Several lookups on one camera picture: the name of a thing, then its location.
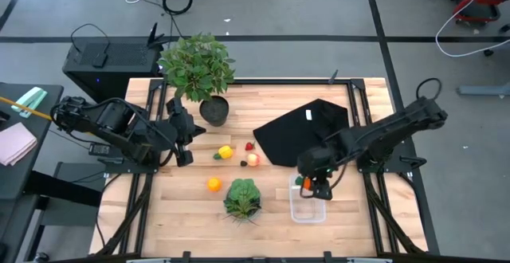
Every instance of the desk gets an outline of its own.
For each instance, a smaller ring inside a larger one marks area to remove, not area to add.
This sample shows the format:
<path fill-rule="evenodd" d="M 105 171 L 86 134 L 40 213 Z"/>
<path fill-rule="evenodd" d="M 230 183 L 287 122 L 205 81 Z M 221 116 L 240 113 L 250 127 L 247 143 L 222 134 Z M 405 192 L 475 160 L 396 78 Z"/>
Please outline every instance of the desk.
<path fill-rule="evenodd" d="M 11 100 L 18 100 L 34 86 L 40 87 L 48 92 L 48 95 L 46 95 L 45 99 L 39 104 L 37 110 L 46 114 L 49 113 L 51 107 L 61 98 L 63 91 L 61 86 L 0 83 L 0 96 Z M 0 242 L 7 247 L 4 262 L 14 262 L 18 255 L 18 250 L 22 245 L 33 212 L 40 202 L 39 195 L 22 195 L 22 192 L 51 123 L 48 120 L 34 115 L 31 115 L 28 119 L 24 119 L 14 112 L 8 104 L 1 103 L 0 109 L 10 115 L 10 119 L 5 125 L 1 126 L 2 129 L 22 122 L 37 138 L 37 146 L 13 167 L 4 167 L 0 164 Z"/>
<path fill-rule="evenodd" d="M 393 113 L 385 80 L 367 78 L 364 83 L 373 121 Z M 149 84 L 149 79 L 131 79 L 126 100 L 144 107 Z M 167 100 L 172 95 L 173 90 L 169 88 Z M 191 251 L 192 257 L 322 257 L 327 250 L 334 257 L 374 256 L 363 177 L 354 163 L 334 189 L 334 199 L 326 203 L 327 220 L 313 225 L 297 224 L 290 217 L 288 177 L 295 169 L 271 165 L 257 147 L 261 165 L 239 166 L 247 153 L 245 144 L 254 141 L 253 129 L 317 98 L 348 108 L 353 125 L 346 86 L 232 84 L 223 96 L 229 101 L 230 112 L 226 124 L 219 128 L 211 127 L 202 119 L 198 113 L 199 104 L 183 100 L 195 123 L 206 128 L 207 133 L 195 138 L 189 146 L 194 154 L 193 164 L 176 167 L 171 160 L 154 176 L 142 256 L 181 257 L 183 251 Z M 356 102 L 362 115 L 358 96 Z M 213 154 L 223 145 L 234 149 L 234 157 L 214 160 Z M 206 180 L 213 176 L 223 181 L 224 186 L 218 193 L 206 188 Z M 106 238 L 112 236 L 124 218 L 131 177 L 120 176 L 103 194 L 98 221 Z M 255 220 L 257 226 L 238 225 L 224 219 L 222 200 L 230 183 L 237 178 L 254 179 L 261 191 L 262 212 Z M 413 190 L 397 175 L 388 174 L 385 179 L 395 219 L 418 247 L 426 249 Z M 379 221 L 385 250 L 389 250 L 380 216 Z M 136 226 L 137 221 L 134 221 L 131 231 Z M 128 251 L 132 250 L 134 233 L 131 232 Z M 90 253 L 100 247 L 96 231 Z"/>

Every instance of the black plant pot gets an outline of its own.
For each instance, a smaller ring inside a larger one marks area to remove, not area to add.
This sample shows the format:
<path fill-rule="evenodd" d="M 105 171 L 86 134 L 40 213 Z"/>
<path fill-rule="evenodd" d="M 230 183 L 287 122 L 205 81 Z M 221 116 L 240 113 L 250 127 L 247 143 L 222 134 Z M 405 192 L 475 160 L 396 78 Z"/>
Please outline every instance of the black plant pot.
<path fill-rule="evenodd" d="M 229 115 L 229 102 L 222 96 L 212 96 L 212 98 L 200 104 L 200 116 L 213 127 L 220 127 Z"/>

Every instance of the concrete floor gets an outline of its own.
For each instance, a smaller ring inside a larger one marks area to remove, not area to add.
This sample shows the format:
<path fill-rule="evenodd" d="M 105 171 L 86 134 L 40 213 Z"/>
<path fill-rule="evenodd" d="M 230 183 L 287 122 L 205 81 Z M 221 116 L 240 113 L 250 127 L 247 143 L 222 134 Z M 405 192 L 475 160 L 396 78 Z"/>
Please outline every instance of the concrete floor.
<path fill-rule="evenodd" d="M 0 13 L 9 1 L 0 0 Z M 183 4 L 183 0 L 171 1 L 175 9 Z M 449 0 L 376 2 L 387 36 L 432 37 L 453 8 Z M 494 36 L 510 22 L 506 6 L 501 7 L 502 18 L 484 29 L 452 24 L 444 35 Z M 176 21 L 185 35 L 376 35 L 367 0 L 194 0 L 190 11 Z M 2 81 L 61 84 L 65 95 L 83 96 L 61 71 L 69 43 L 6 41 L 8 37 L 68 37 L 86 22 L 111 36 L 144 36 L 154 22 L 159 22 L 160 33 L 170 29 L 169 18 L 145 2 L 19 0 L 0 30 Z M 97 35 L 94 29 L 77 34 Z M 462 53 L 488 44 L 444 46 L 451 53 Z M 226 45 L 237 59 L 240 77 L 328 77 L 336 69 L 339 77 L 387 77 L 376 41 L 236 41 Z M 444 84 L 438 103 L 449 113 L 447 124 L 440 131 L 414 137 L 418 156 L 429 160 L 421 170 L 441 254 L 509 259 L 509 99 L 458 96 L 455 92 L 460 84 L 508 82 L 510 59 L 506 52 L 490 58 L 477 54 L 453 59 L 431 43 L 392 42 L 389 49 L 404 104 L 414 99 L 420 81 L 439 77 Z M 82 147 L 48 134 L 36 168 L 51 173 L 58 161 L 94 159 Z M 47 229 L 41 250 L 55 260 L 83 257 L 91 236 L 92 227 Z"/>

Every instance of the wooden table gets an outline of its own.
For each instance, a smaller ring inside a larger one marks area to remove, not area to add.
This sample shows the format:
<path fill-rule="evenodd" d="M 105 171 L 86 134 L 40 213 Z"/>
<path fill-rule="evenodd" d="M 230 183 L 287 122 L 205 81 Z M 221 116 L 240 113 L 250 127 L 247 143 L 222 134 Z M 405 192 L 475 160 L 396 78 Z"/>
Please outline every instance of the wooden table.
<path fill-rule="evenodd" d="M 393 113 L 385 79 L 364 80 L 373 121 Z M 149 81 L 131 79 L 126 100 L 145 106 Z M 169 88 L 167 100 L 172 96 L 173 90 Z M 177 168 L 171 160 L 155 175 L 142 255 L 181 257 L 183 251 L 191 251 L 192 257 L 322 257 L 329 250 L 334 257 L 374 256 L 363 178 L 354 163 L 350 163 L 343 180 L 334 189 L 333 200 L 326 202 L 326 221 L 307 225 L 297 224 L 290 217 L 288 177 L 296 172 L 294 168 L 273 166 L 260 148 L 256 148 L 262 158 L 260 166 L 239 166 L 247 154 L 245 144 L 254 141 L 253 129 L 270 120 L 317 98 L 350 109 L 345 85 L 238 84 L 229 86 L 223 96 L 229 101 L 230 113 L 226 124 L 219 128 L 202 119 L 199 104 L 183 100 L 195 123 L 206 128 L 207 133 L 195 138 L 189 146 L 194 155 L 193 164 Z M 356 101 L 362 115 L 361 101 L 359 98 Z M 152 110 L 154 118 L 156 108 Z M 213 159 L 213 154 L 224 145 L 234 149 L 233 158 Z M 120 176 L 104 193 L 99 224 L 106 240 L 124 219 L 131 177 Z M 222 180 L 223 188 L 218 193 L 207 190 L 206 181 L 210 177 Z M 224 219 L 222 200 L 228 186 L 237 178 L 254 179 L 261 190 L 262 213 L 255 220 L 257 226 L 238 225 Z M 385 175 L 385 179 L 395 219 L 418 247 L 426 249 L 413 190 L 395 174 Z M 385 250 L 389 251 L 386 225 L 381 216 L 379 221 Z M 134 234 L 131 232 L 128 250 L 134 245 Z M 100 247 L 96 231 L 90 252 Z"/>

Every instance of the pink cloth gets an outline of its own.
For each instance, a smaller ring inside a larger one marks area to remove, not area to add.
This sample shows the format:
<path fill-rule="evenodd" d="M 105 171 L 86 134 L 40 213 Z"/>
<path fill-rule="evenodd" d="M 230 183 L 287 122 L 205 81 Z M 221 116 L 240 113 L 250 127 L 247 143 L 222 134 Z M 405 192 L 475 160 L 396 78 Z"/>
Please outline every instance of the pink cloth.
<path fill-rule="evenodd" d="M 36 145 L 37 139 L 22 123 L 0 131 L 0 163 L 14 165 Z"/>

